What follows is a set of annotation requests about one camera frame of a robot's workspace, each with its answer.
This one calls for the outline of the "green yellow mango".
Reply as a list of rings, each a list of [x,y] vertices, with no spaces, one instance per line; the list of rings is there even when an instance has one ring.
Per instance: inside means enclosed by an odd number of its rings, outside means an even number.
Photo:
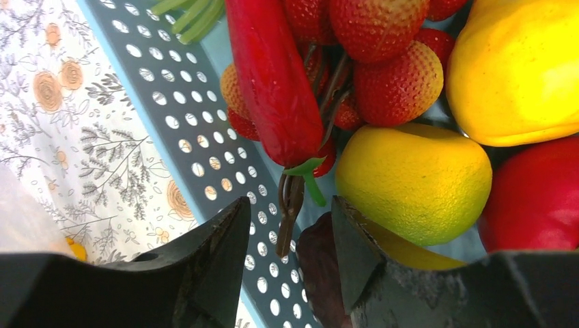
[[[358,129],[335,172],[341,197],[420,246],[448,243],[471,228],[491,183],[490,160],[477,142],[417,123]]]

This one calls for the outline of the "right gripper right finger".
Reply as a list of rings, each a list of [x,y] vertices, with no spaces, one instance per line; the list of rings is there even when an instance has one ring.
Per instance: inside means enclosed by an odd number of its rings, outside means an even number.
[[[355,327],[577,327],[578,253],[500,251],[456,269],[405,266],[336,196],[333,233],[345,312]]]

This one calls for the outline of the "light blue plastic basket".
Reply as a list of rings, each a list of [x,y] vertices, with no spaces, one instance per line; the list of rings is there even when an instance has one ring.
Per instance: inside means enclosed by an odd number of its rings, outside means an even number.
[[[275,252],[281,168],[229,125],[218,78],[231,62],[225,19],[199,43],[169,29],[151,1],[79,3],[196,220],[240,196],[251,203],[241,299],[258,327],[318,327],[296,254]]]

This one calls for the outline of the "clear dotted zip bag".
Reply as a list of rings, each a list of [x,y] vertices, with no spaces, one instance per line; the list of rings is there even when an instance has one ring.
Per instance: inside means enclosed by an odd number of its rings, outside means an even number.
[[[1,253],[75,257],[52,217],[5,165],[1,165]]]

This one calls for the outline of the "red tomato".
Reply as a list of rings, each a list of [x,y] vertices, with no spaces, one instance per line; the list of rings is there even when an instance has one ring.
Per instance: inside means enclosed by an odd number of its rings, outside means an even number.
[[[531,145],[493,175],[479,220],[485,250],[578,249],[578,137]]]

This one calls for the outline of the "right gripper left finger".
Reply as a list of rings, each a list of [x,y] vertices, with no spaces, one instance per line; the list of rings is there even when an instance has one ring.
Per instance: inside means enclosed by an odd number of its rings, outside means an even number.
[[[2,327],[233,327],[251,205],[242,196],[130,262],[1,256]]]

